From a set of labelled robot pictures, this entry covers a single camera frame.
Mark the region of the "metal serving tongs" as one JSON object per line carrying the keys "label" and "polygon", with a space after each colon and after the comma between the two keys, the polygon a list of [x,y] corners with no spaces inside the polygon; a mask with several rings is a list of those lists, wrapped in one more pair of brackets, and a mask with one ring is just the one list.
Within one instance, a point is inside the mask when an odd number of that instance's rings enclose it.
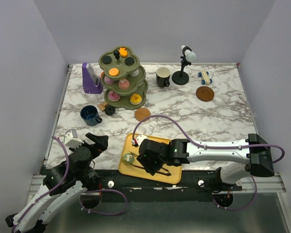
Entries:
{"label": "metal serving tongs", "polygon": [[163,176],[171,176],[171,173],[168,169],[163,168],[162,160],[160,159],[151,159],[149,156],[146,155],[137,155],[133,152],[129,152],[134,156],[134,163],[127,164],[139,169],[145,170],[150,175],[154,176],[155,174],[161,174]]}

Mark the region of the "green snowball cake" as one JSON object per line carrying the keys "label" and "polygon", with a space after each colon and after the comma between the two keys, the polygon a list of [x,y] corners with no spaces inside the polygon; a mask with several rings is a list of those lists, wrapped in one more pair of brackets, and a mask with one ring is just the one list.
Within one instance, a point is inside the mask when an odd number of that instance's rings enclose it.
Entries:
{"label": "green snowball cake", "polygon": [[122,158],[122,161],[124,163],[131,164],[132,165],[134,163],[134,156],[133,156],[133,154],[131,154],[131,153],[124,154],[123,155],[123,158]]}

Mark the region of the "yellow serving tray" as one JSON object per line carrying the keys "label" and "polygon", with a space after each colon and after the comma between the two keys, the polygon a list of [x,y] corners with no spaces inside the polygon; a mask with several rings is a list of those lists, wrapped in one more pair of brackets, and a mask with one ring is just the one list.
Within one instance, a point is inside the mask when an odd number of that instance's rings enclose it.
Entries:
{"label": "yellow serving tray", "polygon": [[178,182],[180,182],[181,174],[182,174],[181,166],[175,167],[175,166],[163,165],[163,168],[168,169],[171,173],[171,176],[167,177],[161,174],[155,174],[154,176],[152,176],[143,169],[139,169],[139,168],[124,164],[122,162],[122,158],[124,154],[133,152],[139,155],[139,149],[134,147],[131,144],[131,140],[132,140],[132,133],[129,133],[126,136],[126,139],[123,145],[122,155],[121,155],[119,166],[118,166],[118,170],[121,174],[136,177],[136,178],[142,178],[146,180],[152,180],[156,182],[169,183],[169,184],[177,184]]}

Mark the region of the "dark blue mug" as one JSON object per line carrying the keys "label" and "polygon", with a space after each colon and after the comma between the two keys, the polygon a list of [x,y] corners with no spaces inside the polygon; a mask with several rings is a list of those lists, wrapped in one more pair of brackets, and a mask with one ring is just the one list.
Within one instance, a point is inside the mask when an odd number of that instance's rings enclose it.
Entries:
{"label": "dark blue mug", "polygon": [[102,122],[102,118],[98,114],[95,106],[88,105],[81,109],[80,116],[88,126],[96,126]]}

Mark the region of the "pink frosted donut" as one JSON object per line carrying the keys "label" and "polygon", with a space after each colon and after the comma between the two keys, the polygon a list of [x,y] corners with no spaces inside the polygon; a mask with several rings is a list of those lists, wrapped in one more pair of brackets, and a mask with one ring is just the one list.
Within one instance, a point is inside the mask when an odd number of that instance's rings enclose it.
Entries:
{"label": "pink frosted donut", "polygon": [[108,98],[110,101],[115,102],[115,101],[119,101],[121,96],[113,91],[110,91]]}

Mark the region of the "purple snowball cake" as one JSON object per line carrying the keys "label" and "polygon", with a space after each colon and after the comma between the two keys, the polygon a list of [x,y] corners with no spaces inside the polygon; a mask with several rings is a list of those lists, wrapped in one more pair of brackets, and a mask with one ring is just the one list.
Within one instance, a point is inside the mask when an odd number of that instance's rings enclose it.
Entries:
{"label": "purple snowball cake", "polygon": [[112,80],[112,79],[110,79],[110,78],[108,78],[108,77],[105,76],[104,77],[104,82],[107,85],[112,85],[114,83],[114,80]]}

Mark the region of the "pink snowball cake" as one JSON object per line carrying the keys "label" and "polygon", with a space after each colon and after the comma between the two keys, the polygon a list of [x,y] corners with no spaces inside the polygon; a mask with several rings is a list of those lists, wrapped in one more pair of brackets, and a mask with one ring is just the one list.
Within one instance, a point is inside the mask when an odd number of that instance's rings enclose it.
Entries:
{"label": "pink snowball cake", "polygon": [[118,86],[120,89],[128,89],[129,88],[129,81],[127,79],[121,79],[118,81]]}

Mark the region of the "green tiered cake stand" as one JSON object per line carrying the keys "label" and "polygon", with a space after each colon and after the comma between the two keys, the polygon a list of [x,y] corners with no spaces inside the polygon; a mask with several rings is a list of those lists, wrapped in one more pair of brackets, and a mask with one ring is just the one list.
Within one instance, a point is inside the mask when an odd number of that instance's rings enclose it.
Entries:
{"label": "green tiered cake stand", "polygon": [[102,54],[98,60],[102,69],[104,99],[115,107],[136,110],[146,101],[148,83],[146,71],[137,55],[127,46],[118,46]]}

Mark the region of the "round orange biscuit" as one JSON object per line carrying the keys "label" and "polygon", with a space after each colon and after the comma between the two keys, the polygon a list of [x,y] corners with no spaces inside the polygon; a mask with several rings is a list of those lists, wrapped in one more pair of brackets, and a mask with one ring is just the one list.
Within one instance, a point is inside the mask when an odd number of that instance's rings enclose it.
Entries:
{"label": "round orange biscuit", "polygon": [[113,77],[118,76],[119,75],[119,70],[117,68],[111,68],[109,70],[109,75],[113,76]]}

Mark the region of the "grey snowball cake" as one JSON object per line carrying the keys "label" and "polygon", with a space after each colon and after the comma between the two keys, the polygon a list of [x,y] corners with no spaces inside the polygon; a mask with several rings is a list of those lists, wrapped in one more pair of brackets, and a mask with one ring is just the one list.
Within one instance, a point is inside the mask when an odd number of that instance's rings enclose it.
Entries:
{"label": "grey snowball cake", "polygon": [[139,70],[137,69],[136,71],[130,73],[129,75],[130,75],[131,77],[136,77],[138,74],[139,74]]}

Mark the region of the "dark wooden coaster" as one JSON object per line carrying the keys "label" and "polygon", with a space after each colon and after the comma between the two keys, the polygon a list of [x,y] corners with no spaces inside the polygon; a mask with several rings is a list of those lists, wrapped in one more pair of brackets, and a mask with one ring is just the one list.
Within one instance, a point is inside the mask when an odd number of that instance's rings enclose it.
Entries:
{"label": "dark wooden coaster", "polygon": [[196,90],[196,97],[201,101],[208,102],[213,100],[214,91],[207,86],[201,86]]}

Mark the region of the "black cream mug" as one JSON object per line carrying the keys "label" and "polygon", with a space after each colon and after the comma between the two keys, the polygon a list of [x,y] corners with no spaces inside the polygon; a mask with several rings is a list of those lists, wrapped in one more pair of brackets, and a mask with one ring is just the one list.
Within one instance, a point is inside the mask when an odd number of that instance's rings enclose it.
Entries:
{"label": "black cream mug", "polygon": [[156,83],[158,87],[169,87],[170,70],[166,67],[160,67],[156,71]]}

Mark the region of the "black lamp white bulb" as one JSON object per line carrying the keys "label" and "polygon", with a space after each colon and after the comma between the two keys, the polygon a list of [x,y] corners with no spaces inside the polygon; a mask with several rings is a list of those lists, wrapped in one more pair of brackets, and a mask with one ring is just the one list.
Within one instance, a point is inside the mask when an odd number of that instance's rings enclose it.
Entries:
{"label": "black lamp white bulb", "polygon": [[172,81],[177,85],[185,85],[189,81],[189,75],[184,71],[186,66],[190,66],[196,60],[196,54],[189,46],[182,45],[181,70],[172,75]]}

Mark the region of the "black patterned sandwich cookie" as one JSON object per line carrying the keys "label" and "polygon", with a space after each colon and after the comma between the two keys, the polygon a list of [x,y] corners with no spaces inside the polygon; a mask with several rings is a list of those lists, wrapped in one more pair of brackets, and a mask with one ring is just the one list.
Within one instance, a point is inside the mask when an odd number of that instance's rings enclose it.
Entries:
{"label": "black patterned sandwich cookie", "polygon": [[103,56],[102,57],[102,62],[103,62],[103,64],[106,64],[106,65],[110,64],[112,62],[111,56],[108,56],[108,55]]}

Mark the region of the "orange fish cookie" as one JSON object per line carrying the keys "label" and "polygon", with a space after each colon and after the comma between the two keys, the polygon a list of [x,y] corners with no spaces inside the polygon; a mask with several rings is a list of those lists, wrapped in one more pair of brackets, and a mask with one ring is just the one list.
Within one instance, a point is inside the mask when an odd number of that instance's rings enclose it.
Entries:
{"label": "orange fish cookie", "polygon": [[119,48],[119,53],[121,57],[127,57],[128,55],[126,48]]}

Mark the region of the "yellow frosted donut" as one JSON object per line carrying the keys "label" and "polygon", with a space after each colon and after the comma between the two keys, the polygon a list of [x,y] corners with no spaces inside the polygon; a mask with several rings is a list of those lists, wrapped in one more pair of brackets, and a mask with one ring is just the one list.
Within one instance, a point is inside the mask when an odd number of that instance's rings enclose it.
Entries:
{"label": "yellow frosted donut", "polygon": [[131,97],[130,97],[130,103],[133,104],[133,105],[139,105],[141,102],[142,102],[142,97],[141,95],[139,94],[132,94]]}

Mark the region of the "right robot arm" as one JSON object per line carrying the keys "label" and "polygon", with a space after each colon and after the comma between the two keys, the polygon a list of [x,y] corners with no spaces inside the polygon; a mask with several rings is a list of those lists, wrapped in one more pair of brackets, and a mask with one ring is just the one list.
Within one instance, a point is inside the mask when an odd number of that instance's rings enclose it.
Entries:
{"label": "right robot arm", "polygon": [[217,170],[214,186],[225,190],[231,184],[249,175],[274,176],[271,149],[258,134],[250,133],[247,139],[230,142],[197,142],[189,139],[173,139],[169,143],[157,142],[139,135],[132,142],[138,147],[138,162],[147,173],[155,175],[163,165],[202,161],[223,161],[230,164]]}

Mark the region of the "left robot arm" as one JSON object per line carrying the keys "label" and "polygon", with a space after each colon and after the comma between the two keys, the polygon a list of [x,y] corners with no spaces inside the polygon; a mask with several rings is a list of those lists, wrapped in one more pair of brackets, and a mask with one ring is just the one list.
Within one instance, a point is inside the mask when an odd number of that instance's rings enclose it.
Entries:
{"label": "left robot arm", "polygon": [[108,148],[108,136],[87,133],[91,144],[77,137],[75,130],[64,135],[64,141],[53,136],[62,147],[65,160],[51,168],[38,191],[25,208],[5,221],[13,233],[42,233],[56,212],[72,198],[99,188],[94,159]]}

